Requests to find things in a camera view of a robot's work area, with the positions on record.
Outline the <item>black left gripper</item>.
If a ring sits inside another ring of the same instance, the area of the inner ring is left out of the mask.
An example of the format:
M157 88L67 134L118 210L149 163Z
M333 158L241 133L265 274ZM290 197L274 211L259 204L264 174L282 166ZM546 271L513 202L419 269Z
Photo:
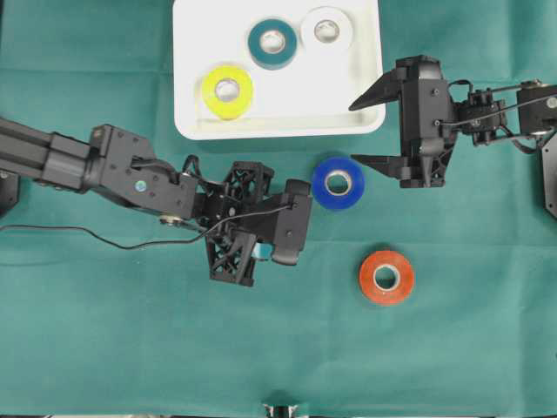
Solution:
M204 203L205 248L210 278L251 287L257 260L298 263L309 226L311 184L288 179L270 194L274 170L239 161L225 180L208 185Z

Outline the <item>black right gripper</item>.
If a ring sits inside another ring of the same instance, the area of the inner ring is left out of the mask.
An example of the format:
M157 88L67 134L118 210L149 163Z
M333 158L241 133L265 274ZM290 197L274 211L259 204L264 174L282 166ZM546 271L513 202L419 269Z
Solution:
M405 72L404 77L398 70ZM428 56L397 60L396 69L383 74L348 110L359 111L398 98L401 157L352 154L351 158L399 179L402 188L442 187L456 134L443 125L453 122L455 116L440 61Z

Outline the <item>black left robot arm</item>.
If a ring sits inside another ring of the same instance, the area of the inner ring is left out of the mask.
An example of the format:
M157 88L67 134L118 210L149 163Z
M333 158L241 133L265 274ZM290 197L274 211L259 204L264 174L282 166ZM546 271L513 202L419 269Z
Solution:
M67 192L94 192L112 203L146 212L205 241L213 280L249 287L258 244L274 262L293 266L303 250L312 207L309 183L290 179L271 194L271 168L237 161L222 181L206 179L198 158L181 170L157 158L150 141L112 125L100 125L88 142L1 122L1 209L18 200L19 181Z

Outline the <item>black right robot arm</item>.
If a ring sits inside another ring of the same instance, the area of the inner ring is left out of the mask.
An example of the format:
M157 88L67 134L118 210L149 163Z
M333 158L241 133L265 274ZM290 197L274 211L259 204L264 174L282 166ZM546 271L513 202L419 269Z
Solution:
M479 90L467 79L466 99L450 94L452 83L440 61L428 56L397 60L350 106L362 110L390 102L399 104L398 156L354 154L352 159L397 179L402 188L442 187L460 134L476 146L511 141L525 154L542 149L556 132L556 87L532 80L512 86L516 102L497 99L499 89Z

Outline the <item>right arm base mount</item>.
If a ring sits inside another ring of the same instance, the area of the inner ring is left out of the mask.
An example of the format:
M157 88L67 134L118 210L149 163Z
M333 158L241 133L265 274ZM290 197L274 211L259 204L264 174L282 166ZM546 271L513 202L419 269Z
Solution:
M557 218L557 138L554 133L541 151L545 207Z

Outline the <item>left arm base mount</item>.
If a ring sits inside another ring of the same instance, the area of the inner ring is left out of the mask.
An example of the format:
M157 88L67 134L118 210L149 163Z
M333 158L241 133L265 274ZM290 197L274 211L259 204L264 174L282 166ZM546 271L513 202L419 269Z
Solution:
M0 178L0 217L4 217L19 201L20 177L16 174L1 172Z

